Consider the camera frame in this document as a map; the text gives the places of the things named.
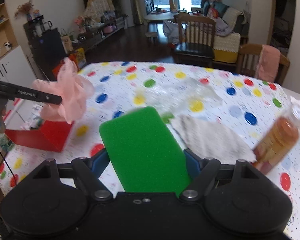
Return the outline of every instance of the black chair seat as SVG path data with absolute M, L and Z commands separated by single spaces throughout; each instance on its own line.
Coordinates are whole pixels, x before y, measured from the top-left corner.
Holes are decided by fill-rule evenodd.
M 189 55 L 214 59 L 213 48 L 208 45 L 198 43 L 183 42 L 175 48 L 174 52 L 178 55 Z

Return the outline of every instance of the bottle with amber liquid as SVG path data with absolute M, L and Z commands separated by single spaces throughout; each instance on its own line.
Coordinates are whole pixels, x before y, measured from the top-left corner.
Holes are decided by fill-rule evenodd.
M 257 144 L 253 152 L 253 164 L 263 174 L 267 174 L 289 153 L 300 137 L 300 106 L 292 105 L 280 116 L 266 136 Z

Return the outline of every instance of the orange giraffe figure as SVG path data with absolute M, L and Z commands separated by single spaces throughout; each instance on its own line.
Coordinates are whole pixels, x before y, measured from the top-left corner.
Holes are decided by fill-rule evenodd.
M 174 6 L 173 0 L 169 0 L 169 5 L 170 5 L 170 11 L 171 12 L 176 12 L 176 7 Z

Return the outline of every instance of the tablecloth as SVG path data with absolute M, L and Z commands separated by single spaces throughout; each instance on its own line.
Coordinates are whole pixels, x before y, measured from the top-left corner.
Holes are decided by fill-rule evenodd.
M 87 101 L 84 117 L 75 123 L 64 151 L 54 153 L 15 146 L 6 159 L 17 181 L 21 181 L 46 158 L 55 158 L 57 163 L 68 163 L 76 157 L 90 157 L 97 153 L 104 147 L 98 132 L 102 122 L 119 117 L 133 108 L 145 106 L 145 99 L 135 93 L 138 87 L 178 84 L 186 77 L 210 85 L 222 98 L 222 105 L 207 109 L 203 102 L 197 102 L 195 105 L 190 104 L 183 114 L 221 122 L 236 132 L 251 148 L 290 104 L 290 100 L 277 84 L 189 65 L 103 62 L 86 66 L 81 70 L 81 75 L 93 83 L 95 94 Z M 292 239 L 300 240 L 300 140 L 289 155 L 271 171 L 268 178 L 293 203 L 292 216 L 285 233 Z M 111 164 L 100 180 L 114 194 L 123 190 Z M 63 182 L 70 185 L 72 183 L 65 180 Z M 9 170 L 2 164 L 0 187 L 3 193 L 7 194 L 14 186 Z

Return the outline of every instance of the red box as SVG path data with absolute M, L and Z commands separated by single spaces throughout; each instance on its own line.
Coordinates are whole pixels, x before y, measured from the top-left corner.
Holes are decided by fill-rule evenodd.
M 17 145 L 46 151 L 62 152 L 70 130 L 73 126 L 67 122 L 45 121 L 36 130 L 9 130 L 5 134 Z

